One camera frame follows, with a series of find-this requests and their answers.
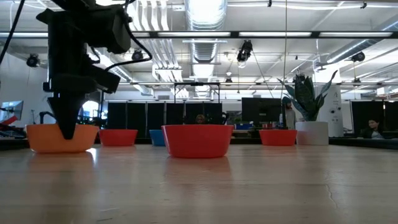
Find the ceiling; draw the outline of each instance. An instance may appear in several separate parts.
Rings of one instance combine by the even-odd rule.
[[[50,1],[43,1],[49,7],[56,7]],[[247,1],[247,0],[230,0],[228,1],[228,8],[226,11],[226,19],[224,30],[347,30],[347,31],[366,31],[374,30],[379,24],[396,16],[396,8],[385,7],[367,7],[365,9],[358,8],[362,2],[345,1],[341,4],[339,1],[310,1],[310,0],[296,0],[288,1],[288,5],[305,6],[305,7],[329,7],[329,6],[358,6],[355,9],[340,9],[340,10],[309,10],[309,9],[285,9],[277,7],[277,5],[284,5],[285,1],[273,0],[272,7],[256,6],[256,7],[241,7],[244,4],[253,3],[268,3],[268,1]],[[43,7],[39,2],[28,0],[17,26],[17,31],[37,31],[46,32],[47,26],[35,20],[38,13],[42,12]],[[182,0],[169,0],[167,2],[168,22],[171,30],[186,30],[185,11],[183,9]],[[398,3],[393,2],[369,2],[368,4],[378,6],[394,6],[398,7]],[[8,31],[10,28],[10,12],[15,15],[18,4],[13,4],[12,1],[0,2],[0,30]],[[330,54],[353,40],[348,39],[253,39],[253,51],[256,54],[251,56],[246,67],[239,68],[234,60],[235,54],[239,50],[243,40],[228,39],[227,43],[220,44],[218,51],[218,58],[215,65],[213,76],[216,77],[212,81],[223,82],[225,80],[226,72],[232,73],[234,82],[254,82],[262,78],[261,72],[270,82],[277,81],[277,78],[282,78],[284,71],[287,78],[292,78],[294,73],[291,72],[306,60],[314,60],[317,55]],[[26,58],[29,53],[37,53],[40,58],[45,60],[47,57],[47,41],[39,39],[14,39],[11,43],[11,53],[20,57]],[[192,64],[190,58],[190,48],[188,44],[182,43],[181,39],[173,40],[173,47],[179,65],[182,67],[182,77],[188,78],[192,76]],[[352,62],[339,63],[342,80],[352,80],[354,74],[362,75],[365,73],[378,71],[386,66],[398,62],[398,40],[390,39],[367,48],[363,52],[366,55],[366,60],[362,63],[357,63],[356,68],[353,69]],[[113,55],[113,60],[126,60],[123,55]],[[124,67],[136,81],[153,82],[155,81],[151,75],[152,62],[137,63]],[[301,66],[301,72],[311,75],[313,74],[312,62],[307,62]],[[366,80],[366,82],[380,82],[388,79],[389,82],[396,82],[398,80],[398,66],[397,69],[390,69],[388,72],[381,72]],[[373,90],[374,86],[363,88],[363,90]]]

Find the black panel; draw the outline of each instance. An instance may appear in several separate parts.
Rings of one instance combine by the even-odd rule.
[[[108,103],[108,122],[106,128],[126,128],[126,103]]]
[[[279,121],[280,99],[242,98],[242,120],[254,123]]]
[[[148,103],[147,115],[147,136],[149,136],[149,130],[161,129],[164,125],[164,103]]]
[[[386,128],[388,131],[398,131],[398,102],[385,102]]]
[[[166,124],[182,124],[184,104],[167,103],[166,107]]]
[[[144,138],[146,126],[145,103],[127,104],[127,128],[138,130],[137,138]]]
[[[362,129],[369,127],[370,119],[378,119],[383,127],[384,110],[381,101],[352,101],[353,131],[359,136]]]
[[[221,103],[205,103],[207,124],[222,124],[223,105]]]
[[[186,103],[185,104],[185,124],[196,124],[197,116],[204,115],[203,103]]]

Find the person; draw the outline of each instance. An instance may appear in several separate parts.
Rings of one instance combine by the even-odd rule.
[[[288,97],[282,99],[282,104],[285,106],[286,127],[288,129],[296,129],[296,112],[292,108],[292,100]],[[279,123],[283,123],[282,114],[279,116]]]
[[[199,114],[197,116],[197,124],[205,124],[206,118],[205,115]]]
[[[365,139],[384,139],[383,129],[378,119],[370,119],[369,127],[361,131],[361,136]]]

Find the blue bowl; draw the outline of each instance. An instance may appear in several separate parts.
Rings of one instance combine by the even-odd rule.
[[[165,146],[162,130],[149,130],[149,135],[154,146]]]

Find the potted plant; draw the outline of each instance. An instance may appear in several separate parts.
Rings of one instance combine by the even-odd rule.
[[[294,88],[282,80],[285,86],[288,97],[292,100],[294,107],[303,115],[304,122],[296,123],[297,144],[299,145],[328,145],[328,123],[317,121],[320,108],[325,102],[327,91],[331,86],[331,81],[334,79],[337,71],[331,76],[331,80],[326,83],[320,90],[319,95],[315,96],[315,89],[313,87],[312,78],[306,77],[303,81],[300,77],[296,76]]]

